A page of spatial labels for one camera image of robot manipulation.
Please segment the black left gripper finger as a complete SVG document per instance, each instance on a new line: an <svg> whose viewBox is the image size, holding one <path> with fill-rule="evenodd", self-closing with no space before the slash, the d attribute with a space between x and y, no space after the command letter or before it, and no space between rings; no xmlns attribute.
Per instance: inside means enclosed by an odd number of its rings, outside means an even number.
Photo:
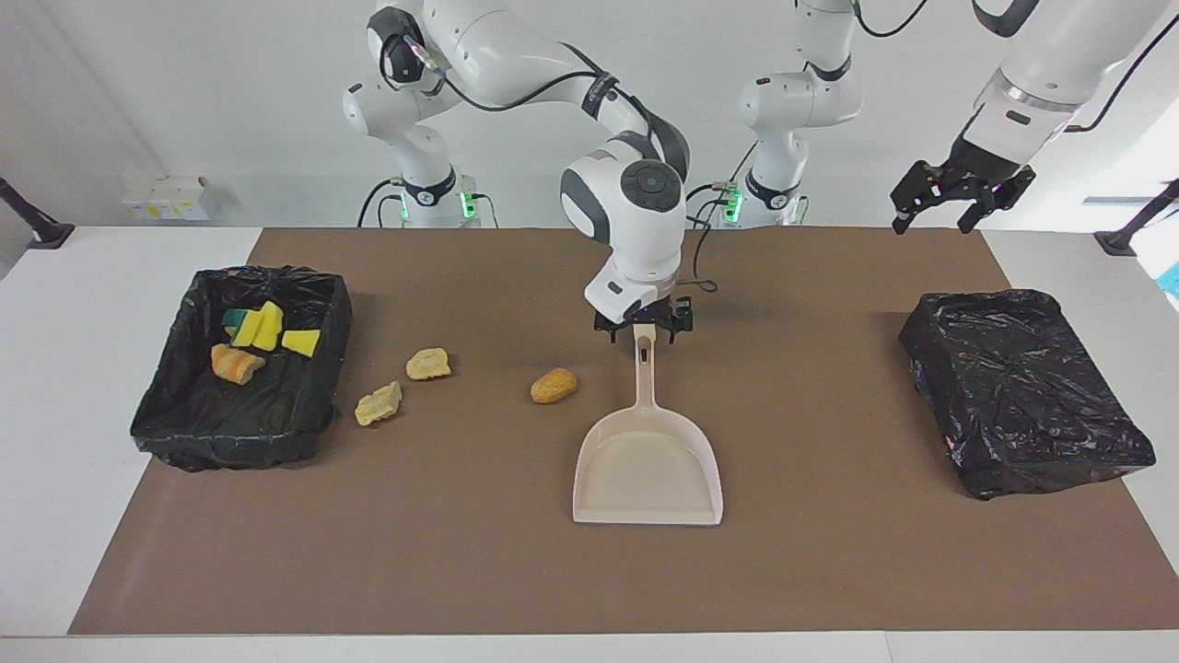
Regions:
<svg viewBox="0 0 1179 663"><path fill-rule="evenodd" d="M992 214L1010 210L1027 192L1035 178L1035 169L1030 165L1023 165L1015 175L997 184L986 183L976 176L967 178L963 188L973 202L959 218L959 230L973 232Z"/></svg>
<svg viewBox="0 0 1179 663"><path fill-rule="evenodd" d="M949 201L943 185L951 180L951 175L954 169L942 165L913 164L890 192L895 210L893 232L904 235L918 214Z"/></svg>

